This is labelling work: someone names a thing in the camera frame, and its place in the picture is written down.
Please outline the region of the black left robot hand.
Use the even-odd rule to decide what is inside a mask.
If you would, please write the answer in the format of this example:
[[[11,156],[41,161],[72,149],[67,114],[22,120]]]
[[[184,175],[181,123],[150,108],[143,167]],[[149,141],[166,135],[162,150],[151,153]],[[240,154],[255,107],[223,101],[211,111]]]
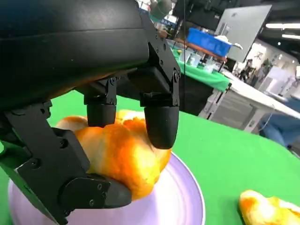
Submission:
[[[0,3],[0,165],[27,199],[59,225],[75,209],[131,203],[129,189],[88,175],[71,131],[52,128],[51,99],[84,95],[88,124],[116,114],[116,77],[141,93],[150,142],[174,145],[180,67],[134,0],[3,0]]]

